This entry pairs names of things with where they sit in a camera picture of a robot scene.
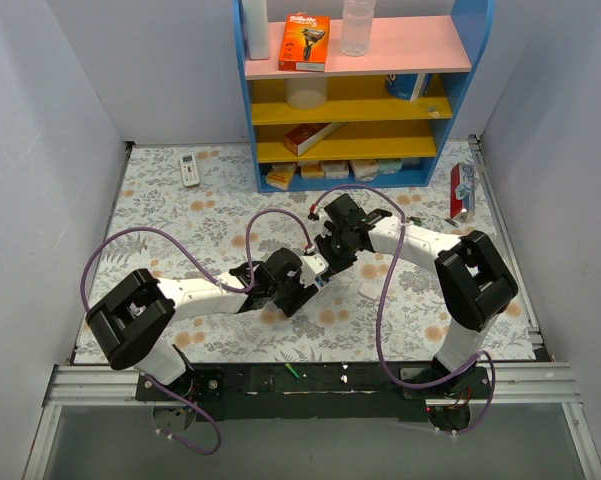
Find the white battery cover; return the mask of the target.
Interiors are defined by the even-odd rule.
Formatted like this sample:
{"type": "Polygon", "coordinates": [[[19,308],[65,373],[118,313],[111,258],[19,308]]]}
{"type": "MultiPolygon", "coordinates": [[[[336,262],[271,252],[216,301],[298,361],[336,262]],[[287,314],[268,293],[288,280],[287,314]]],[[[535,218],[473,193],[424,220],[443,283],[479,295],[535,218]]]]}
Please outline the white battery cover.
{"type": "Polygon", "coordinates": [[[360,285],[358,293],[365,299],[375,301],[381,294],[381,289],[372,283],[363,283],[360,285]]]}

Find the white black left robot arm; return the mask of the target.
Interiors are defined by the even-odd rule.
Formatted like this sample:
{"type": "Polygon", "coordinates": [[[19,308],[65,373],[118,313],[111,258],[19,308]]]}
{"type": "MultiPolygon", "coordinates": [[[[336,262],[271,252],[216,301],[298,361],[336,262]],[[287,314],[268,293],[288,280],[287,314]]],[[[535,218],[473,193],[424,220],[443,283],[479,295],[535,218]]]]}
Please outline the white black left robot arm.
{"type": "Polygon", "coordinates": [[[138,269],[94,305],[86,321],[112,369],[148,374],[168,398],[180,400],[191,392],[193,377],[183,355],[162,338],[169,323],[260,310],[270,303],[290,317],[323,286],[327,269],[314,249],[298,256],[286,248],[215,281],[157,278],[138,269]]]}

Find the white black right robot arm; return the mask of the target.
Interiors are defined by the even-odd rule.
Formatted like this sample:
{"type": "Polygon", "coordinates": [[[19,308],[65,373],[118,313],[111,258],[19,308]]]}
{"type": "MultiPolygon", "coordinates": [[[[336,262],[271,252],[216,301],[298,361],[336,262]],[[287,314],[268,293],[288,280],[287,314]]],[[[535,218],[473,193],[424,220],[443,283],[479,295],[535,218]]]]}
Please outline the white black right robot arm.
{"type": "Polygon", "coordinates": [[[348,194],[325,207],[313,204],[309,218],[323,227],[315,242],[330,275],[350,267],[358,253],[367,251],[389,255],[391,269],[405,261],[437,276],[450,323],[432,360],[432,374],[411,382],[393,372],[387,376],[402,388],[434,388],[449,398],[466,389],[467,371],[488,355],[482,345],[489,329],[519,290],[490,237],[479,230],[464,236],[428,230],[399,209],[367,212],[348,194]]]}

